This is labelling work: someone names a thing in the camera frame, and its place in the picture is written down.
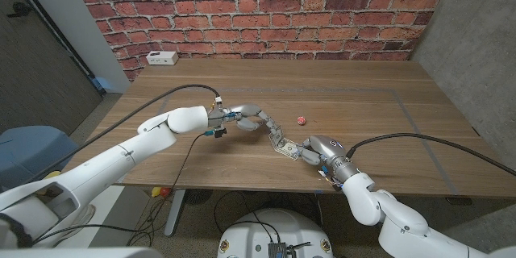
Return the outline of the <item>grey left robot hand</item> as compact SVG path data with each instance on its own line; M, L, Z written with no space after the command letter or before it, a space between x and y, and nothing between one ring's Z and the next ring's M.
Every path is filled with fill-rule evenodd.
M209 127L222 127L224 123L233 121L243 131L254 131L260 126L265 125L272 135L272 144L274 146L281 147L285 144L281 127L256 104L230 107L219 106L208 112Z

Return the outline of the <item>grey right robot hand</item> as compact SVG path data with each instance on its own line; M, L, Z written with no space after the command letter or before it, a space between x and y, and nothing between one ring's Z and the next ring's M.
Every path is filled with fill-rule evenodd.
M346 152L339 141L325 135L311 135L300 146L298 155L308 164L325 166L330 176L339 183L344 183L359 173L358 168L348 160Z

